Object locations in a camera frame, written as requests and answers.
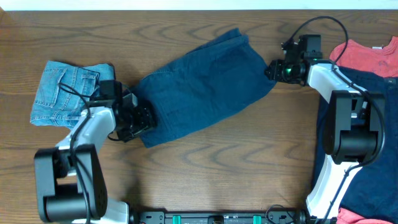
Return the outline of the dark navy blue shorts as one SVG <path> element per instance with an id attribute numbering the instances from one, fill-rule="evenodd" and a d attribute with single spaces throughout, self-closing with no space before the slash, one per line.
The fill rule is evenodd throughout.
<path id="1" fill-rule="evenodd" d="M 276 82 L 235 28 L 143 78 L 134 94 L 152 103 L 157 127 L 141 134 L 154 147 L 207 128 L 265 97 Z"/>

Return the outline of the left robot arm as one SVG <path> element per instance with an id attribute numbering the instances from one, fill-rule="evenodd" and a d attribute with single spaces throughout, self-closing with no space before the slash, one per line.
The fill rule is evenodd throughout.
<path id="1" fill-rule="evenodd" d="M 90 103 L 55 147 L 34 156 L 39 217 L 45 223 L 129 223 L 129 205 L 108 197 L 98 158 L 108 136 L 128 142 L 156 126 L 149 102 Z"/>

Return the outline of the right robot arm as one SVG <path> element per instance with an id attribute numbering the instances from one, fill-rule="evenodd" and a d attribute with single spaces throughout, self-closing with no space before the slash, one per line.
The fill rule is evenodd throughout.
<path id="1" fill-rule="evenodd" d="M 274 60 L 270 80 L 307 85 L 328 103 L 322 132 L 322 169 L 306 198 L 306 223 L 333 223 L 354 176 L 384 148 L 384 96 L 358 86 L 331 61 Z"/>

